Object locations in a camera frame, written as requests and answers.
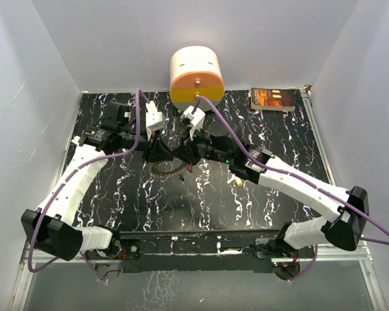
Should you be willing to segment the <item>yellow key tag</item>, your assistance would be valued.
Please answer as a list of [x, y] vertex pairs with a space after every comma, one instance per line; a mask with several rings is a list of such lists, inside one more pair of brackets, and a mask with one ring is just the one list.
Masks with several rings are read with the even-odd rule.
[[236, 186], [241, 187], [243, 186], [243, 180], [239, 177], [237, 177], [235, 174], [231, 175], [231, 178], [227, 181], [227, 184], [234, 183]]

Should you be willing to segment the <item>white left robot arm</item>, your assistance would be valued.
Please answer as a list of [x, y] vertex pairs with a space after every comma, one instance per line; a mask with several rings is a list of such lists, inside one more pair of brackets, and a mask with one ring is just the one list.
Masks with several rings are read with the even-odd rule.
[[105, 105], [102, 117], [73, 138], [75, 152], [51, 193], [37, 208], [22, 214], [30, 248], [66, 261], [93, 250], [108, 259], [118, 256], [121, 243], [113, 230], [73, 225], [77, 209], [109, 159], [141, 151], [147, 163], [170, 161], [171, 153], [160, 139], [164, 127], [164, 116], [153, 101], [139, 106]]

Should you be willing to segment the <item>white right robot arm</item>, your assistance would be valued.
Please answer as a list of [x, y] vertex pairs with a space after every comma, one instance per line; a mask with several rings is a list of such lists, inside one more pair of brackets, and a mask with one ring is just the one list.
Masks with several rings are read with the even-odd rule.
[[268, 187], [303, 203], [319, 214], [305, 222], [287, 222], [275, 240], [266, 244], [269, 252], [291, 257], [299, 249], [330, 243], [345, 251], [357, 248], [368, 213], [368, 193], [354, 186], [347, 190], [327, 184], [286, 164], [272, 152], [236, 140], [221, 122], [207, 131], [184, 119], [186, 134], [172, 151], [174, 157], [189, 165], [201, 159], [225, 163], [232, 174], [256, 185]]

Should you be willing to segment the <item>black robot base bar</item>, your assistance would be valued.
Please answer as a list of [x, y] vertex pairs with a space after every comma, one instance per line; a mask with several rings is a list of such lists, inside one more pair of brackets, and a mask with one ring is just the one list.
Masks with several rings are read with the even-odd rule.
[[314, 249], [305, 247], [285, 257], [268, 252], [265, 244], [276, 230], [122, 231], [119, 240], [125, 273], [146, 271], [254, 271], [273, 273], [287, 263], [290, 275], [299, 273], [300, 261], [311, 260]]

